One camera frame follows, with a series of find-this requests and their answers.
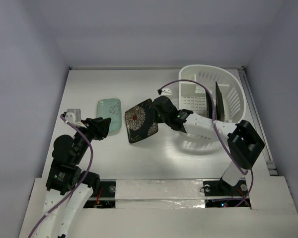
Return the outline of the light green speckled plate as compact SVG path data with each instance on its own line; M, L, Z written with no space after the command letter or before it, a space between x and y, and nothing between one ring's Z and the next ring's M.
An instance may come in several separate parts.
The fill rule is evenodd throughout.
M118 133L122 127L121 101L118 98L102 99L98 101L96 109L97 117L111 118L108 135Z

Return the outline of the black floral square plate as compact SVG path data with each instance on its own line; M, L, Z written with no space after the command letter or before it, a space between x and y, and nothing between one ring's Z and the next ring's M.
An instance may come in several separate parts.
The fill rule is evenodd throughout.
M147 139L158 132L158 124L154 122L152 99L128 109L124 117L130 144Z

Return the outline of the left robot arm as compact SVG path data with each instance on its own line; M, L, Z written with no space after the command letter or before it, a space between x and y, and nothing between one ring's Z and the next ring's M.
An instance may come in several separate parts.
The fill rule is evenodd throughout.
M53 144L52 163L47 177L43 221L36 238L67 238L85 203L100 190L100 177L82 171L78 166L91 142L107 137L110 118L85 119L75 122L62 114L64 123L75 131L74 136L61 135Z

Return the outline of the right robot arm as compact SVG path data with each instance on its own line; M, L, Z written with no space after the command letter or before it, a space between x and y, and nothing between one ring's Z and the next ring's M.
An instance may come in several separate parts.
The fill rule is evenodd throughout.
M222 122L190 110L178 110L166 96L156 98L153 107L159 123L164 123L175 131L207 137L221 143L231 159L219 181L219 189L223 194L231 194L236 190L239 180L252 170L265 147L262 138L246 120L239 123Z

